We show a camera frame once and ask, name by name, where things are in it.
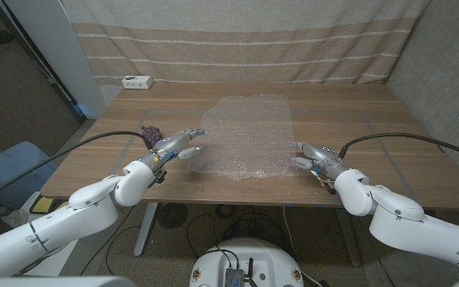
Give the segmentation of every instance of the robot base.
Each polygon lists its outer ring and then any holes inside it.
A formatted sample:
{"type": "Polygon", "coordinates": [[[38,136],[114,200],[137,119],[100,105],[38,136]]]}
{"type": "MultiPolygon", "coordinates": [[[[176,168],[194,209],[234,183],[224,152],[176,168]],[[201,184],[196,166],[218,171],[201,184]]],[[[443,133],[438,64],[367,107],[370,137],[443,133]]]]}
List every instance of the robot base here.
{"type": "MultiPolygon", "coordinates": [[[[249,272],[249,259],[253,259],[252,279],[258,287],[302,287],[300,268],[296,261],[281,248],[258,238],[234,238],[218,244],[222,250],[235,253],[243,274],[249,272]]],[[[226,252],[233,269],[237,259],[226,252]]],[[[223,252],[202,255],[190,274],[190,287],[241,286],[251,287],[248,281],[226,282],[226,269],[230,267],[223,252]]]]}

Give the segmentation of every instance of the striped curtain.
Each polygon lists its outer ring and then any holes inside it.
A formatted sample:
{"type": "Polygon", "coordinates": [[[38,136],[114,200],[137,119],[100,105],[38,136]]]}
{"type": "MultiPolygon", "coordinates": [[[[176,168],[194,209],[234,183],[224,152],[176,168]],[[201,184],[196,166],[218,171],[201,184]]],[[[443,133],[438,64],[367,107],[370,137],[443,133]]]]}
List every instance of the striped curtain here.
{"type": "Polygon", "coordinates": [[[381,83],[426,0],[63,0],[98,85],[381,83]]]}

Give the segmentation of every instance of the power strip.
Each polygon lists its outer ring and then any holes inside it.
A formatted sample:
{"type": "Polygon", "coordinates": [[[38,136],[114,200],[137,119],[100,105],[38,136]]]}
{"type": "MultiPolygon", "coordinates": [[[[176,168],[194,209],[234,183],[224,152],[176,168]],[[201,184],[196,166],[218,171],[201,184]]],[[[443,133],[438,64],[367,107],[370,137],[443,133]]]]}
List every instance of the power strip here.
{"type": "Polygon", "coordinates": [[[149,89],[153,80],[150,76],[125,76],[121,83],[124,88],[149,89]]]}

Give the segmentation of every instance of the gray wall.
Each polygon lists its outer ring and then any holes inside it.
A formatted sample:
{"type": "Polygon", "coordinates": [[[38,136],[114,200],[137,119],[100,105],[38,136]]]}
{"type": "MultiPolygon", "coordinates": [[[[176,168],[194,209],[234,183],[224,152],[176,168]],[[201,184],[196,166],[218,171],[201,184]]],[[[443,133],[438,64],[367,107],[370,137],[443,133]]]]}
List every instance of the gray wall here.
{"type": "Polygon", "coordinates": [[[86,117],[98,118],[107,105],[61,2],[6,0],[6,4],[86,117]]]}
{"type": "Polygon", "coordinates": [[[459,1],[426,6],[386,84],[432,137],[459,146],[459,1]]]}

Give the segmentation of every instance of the white robotic arm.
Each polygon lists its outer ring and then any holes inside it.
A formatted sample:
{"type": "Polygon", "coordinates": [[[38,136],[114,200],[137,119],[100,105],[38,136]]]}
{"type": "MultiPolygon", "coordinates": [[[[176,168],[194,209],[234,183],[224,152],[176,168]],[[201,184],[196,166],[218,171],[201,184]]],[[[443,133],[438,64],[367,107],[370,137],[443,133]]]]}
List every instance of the white robotic arm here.
{"type": "Polygon", "coordinates": [[[199,153],[199,147],[180,149],[204,133],[196,128],[177,132],[165,140],[166,146],[159,142],[140,161],[124,167],[125,176],[111,175],[83,187],[70,196],[67,206],[0,235],[0,277],[10,277],[55,249],[111,226],[118,213],[109,194],[114,191],[121,206],[139,203],[148,187],[163,180],[165,162],[199,153]]]}
{"type": "Polygon", "coordinates": [[[362,172],[350,169],[330,148],[309,143],[293,146],[310,159],[295,158],[297,166],[335,180],[334,188],[348,213],[374,215],[370,232],[380,242],[459,266],[459,226],[424,214],[417,202],[387,187],[368,185],[362,172]]]}

